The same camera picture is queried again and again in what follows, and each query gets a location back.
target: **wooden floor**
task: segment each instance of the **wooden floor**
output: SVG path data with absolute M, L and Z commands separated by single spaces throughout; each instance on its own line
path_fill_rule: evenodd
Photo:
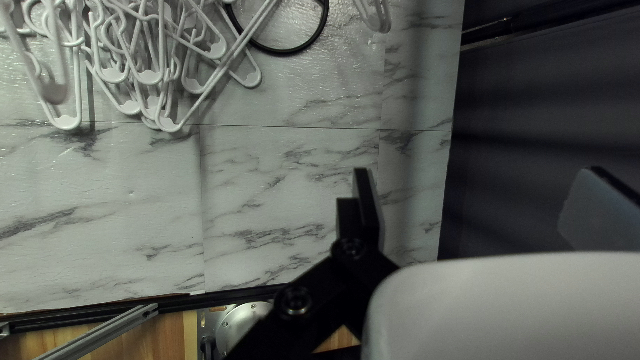
M 100 325 L 78 325 L 9 335 L 0 340 L 0 360 L 32 360 Z M 197 360 L 196 311 L 161 314 L 115 338 L 82 360 Z M 346 327 L 338 329 L 316 352 L 359 344 Z

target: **white plastic hanger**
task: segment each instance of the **white plastic hanger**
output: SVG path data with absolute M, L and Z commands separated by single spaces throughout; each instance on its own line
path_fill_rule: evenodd
M 68 93 L 68 70 L 67 70 L 67 62 L 65 61 L 64 54 L 62 53 L 62 46 L 60 45 L 60 31 L 58 30 L 58 22 L 56 21 L 56 12 L 54 9 L 54 3 L 52 0 L 42 0 L 42 3 L 45 5 L 45 11 L 49 12 L 51 16 L 49 16 L 49 21 L 47 25 L 50 28 L 52 33 L 53 45 L 54 45 L 54 53 L 56 61 L 58 62 L 58 68 L 60 69 L 60 73 L 62 74 L 63 83 L 58 84 L 54 78 L 49 78 L 48 81 L 43 82 L 40 77 L 36 77 L 34 74 L 33 62 L 31 57 L 26 55 L 28 51 L 24 48 L 24 44 L 18 35 L 17 28 L 15 24 L 11 20 L 10 12 L 13 10 L 13 3 L 9 0 L 0 0 L 0 18 L 4 23 L 5 33 L 9 36 L 9 40 L 16 48 L 20 57 L 22 58 L 22 62 L 24 64 L 25 71 L 27 73 L 27 78 L 31 83 L 31 86 L 35 89 L 35 91 L 42 97 L 45 101 L 51 104 L 61 104 L 65 100 L 67 100 Z
M 375 13 L 369 8 L 366 0 L 353 0 L 362 21 L 367 27 L 379 33 L 388 33 L 391 29 L 391 14 L 388 0 L 373 0 Z
M 140 112 L 139 101 L 135 99 L 131 99 L 131 100 L 126 100 L 123 104 L 120 104 L 116 100 L 115 96 L 111 93 L 111 90 L 108 88 L 108 86 L 104 83 L 103 78 L 99 76 L 99 72 L 97 69 L 101 68 L 101 65 L 99 65 L 100 60 L 96 57 L 96 51 L 95 51 L 96 47 L 98 46 L 96 27 L 99 26 L 99 24 L 102 21 L 104 21 L 104 15 L 99 13 L 98 17 L 96 18 L 96 15 L 92 11 L 89 11 L 88 17 L 89 17 L 89 27 L 92 33 L 92 43 L 91 43 L 92 48 L 89 49 L 87 47 L 83 47 L 83 50 L 85 50 L 87 54 L 91 55 L 93 64 L 91 64 L 88 60 L 85 60 L 84 64 L 86 65 L 87 69 L 91 72 L 91 75 L 93 76 L 93 80 L 95 80 L 95 82 L 98 83 L 102 91 L 107 95 L 107 97 L 109 98 L 113 106 L 118 111 L 126 115 L 135 115 L 139 113 Z
M 197 5 L 193 0 L 186 0 L 186 1 L 192 7 L 194 8 L 197 7 Z M 272 7 L 275 5 L 276 1 L 277 0 L 264 1 L 264 3 L 262 4 L 258 12 L 253 16 L 253 18 L 249 22 L 249 25 L 247 25 L 247 27 L 244 29 L 240 37 L 236 40 L 236 42 L 234 42 L 231 49 L 229 49 L 229 51 L 224 55 L 224 57 L 222 57 L 222 60 L 220 61 L 220 65 L 218 66 L 218 68 L 216 68 L 216 70 L 213 72 L 213 74 L 211 74 L 211 76 L 207 80 L 204 91 L 202 92 L 198 100 L 195 101 L 195 103 L 192 105 L 189 111 L 187 111 L 187 113 L 182 118 L 182 120 L 180 120 L 178 124 L 175 124 L 169 118 L 156 119 L 157 125 L 158 127 L 160 127 L 160 129 L 168 133 L 174 133 L 176 131 L 179 131 L 184 126 L 184 124 L 187 122 L 190 116 L 196 111 L 196 109 L 200 106 L 200 104 L 202 104 L 202 102 L 209 95 L 211 90 L 213 90 L 213 88 L 216 86 L 216 83 L 220 80 L 222 75 L 227 71 L 231 61 L 235 59 L 238 56 L 238 54 L 247 45 L 247 43 L 249 42 L 253 34 L 256 32 L 260 24 L 267 17 L 269 11 L 271 11 Z
M 227 13 L 224 11 L 224 9 L 219 3 L 216 2 L 216 6 L 218 7 L 218 11 L 220 11 L 220 13 L 225 18 L 229 28 L 233 31 L 233 34 L 236 36 L 236 38 L 238 38 L 239 34 L 237 33 L 235 27 L 233 27 L 231 20 L 227 16 Z M 190 39 L 191 43 L 201 41 L 204 37 L 204 32 L 201 33 L 200 36 L 198 37 L 195 36 L 195 32 L 196 32 L 196 29 L 194 29 L 193 32 L 191 33 L 191 39 Z M 198 95 L 204 92 L 205 87 L 201 85 L 197 79 L 187 77 L 186 73 L 187 73 L 188 67 L 186 64 L 190 63 L 189 61 L 191 60 L 191 56 L 192 56 L 190 49 L 191 49 L 190 47 L 187 49 L 186 58 L 184 60 L 185 66 L 182 69 L 182 77 L 180 80 L 182 81 L 182 86 L 185 88 L 185 90 L 187 90 L 192 94 Z M 249 61 L 251 62 L 251 65 L 254 69 L 253 72 L 249 73 L 244 79 L 240 78 L 235 72 L 232 72 L 231 70 L 229 70 L 228 73 L 232 78 L 234 78 L 240 85 L 244 86 L 245 88 L 255 88 L 262 81 L 262 71 L 260 71 L 260 68 L 258 67 L 258 64 L 253 59 L 253 56 L 249 52 L 249 49 L 245 48 L 244 53 L 246 57 L 249 59 Z M 213 62 L 217 65 L 220 65 L 220 61 L 218 60 L 213 60 Z

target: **black o-ring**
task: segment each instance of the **black o-ring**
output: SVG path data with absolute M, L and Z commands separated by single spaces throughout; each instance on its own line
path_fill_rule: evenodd
M 322 33 L 322 30 L 324 29 L 324 25 L 326 25 L 326 20 L 329 17 L 329 0 L 317 0 L 317 1 L 322 4 L 322 14 L 320 15 L 320 23 L 318 24 L 318 27 L 316 28 L 316 32 L 314 32 L 314 34 L 311 35 L 311 37 L 307 41 L 302 43 L 301 45 L 298 45 L 296 47 L 292 47 L 290 49 L 275 49 L 274 47 L 268 47 L 268 46 L 266 46 L 264 44 L 261 44 L 261 43 L 259 43 L 258 41 L 254 40 L 254 39 L 250 39 L 249 40 L 249 44 L 251 44 L 256 49 L 262 51 L 263 53 L 267 53 L 267 54 L 275 55 L 275 56 L 289 56 L 289 55 L 297 54 L 300 51 L 310 47 L 311 44 L 316 42 L 316 40 L 320 37 L 320 34 Z M 225 11 L 227 12 L 227 15 L 229 16 L 229 19 L 231 20 L 231 23 L 236 28 L 236 31 L 239 34 L 241 34 L 244 31 L 244 29 L 242 28 L 242 26 L 240 26 L 240 23 L 238 22 L 238 19 L 236 18 L 236 15 L 234 14 L 234 10 L 231 7 L 231 4 L 225 4 Z

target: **grey vein pattern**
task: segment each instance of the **grey vein pattern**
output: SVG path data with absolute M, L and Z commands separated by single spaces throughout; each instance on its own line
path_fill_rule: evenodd
M 204 289 L 196 127 L 8 122 L 0 313 Z
M 368 129 L 202 126 L 207 291 L 288 282 L 335 240 L 353 167 L 376 171 Z
M 398 265 L 437 258 L 450 142 L 448 131 L 380 131 L 385 254 Z
M 380 128 L 450 130 L 464 1 L 389 3 Z

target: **hanger pile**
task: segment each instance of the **hanger pile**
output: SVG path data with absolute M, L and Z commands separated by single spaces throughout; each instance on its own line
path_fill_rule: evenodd
M 0 35 L 8 37 L 18 50 L 29 82 L 54 126 L 71 130 L 82 122 L 84 65 L 118 111 L 139 116 L 152 129 L 172 133 L 180 130 L 225 74 L 246 88 L 260 84 L 262 72 L 247 44 L 280 56 L 300 52 L 318 38 L 328 15 L 328 0 L 319 0 L 323 14 L 312 38 L 292 49 L 272 49 L 252 36 L 278 0 L 265 0 L 244 29 L 231 10 L 233 1 L 0 0 Z M 366 0 L 354 2 L 369 28 L 389 31 L 387 0 L 374 0 L 375 13 Z M 218 15 L 216 23 L 208 16 L 211 12 Z M 222 35 L 222 27 L 232 35 L 231 44 Z M 57 72 L 29 50 L 29 37 L 52 42 Z M 241 61 L 247 61 L 252 70 L 240 76 L 230 67 L 242 54 Z M 201 63 L 214 67 L 204 84 L 190 77 Z M 58 116 L 56 105 L 67 100 L 70 78 L 76 114 Z M 197 98 L 185 114 L 172 118 L 173 97 L 179 88 Z

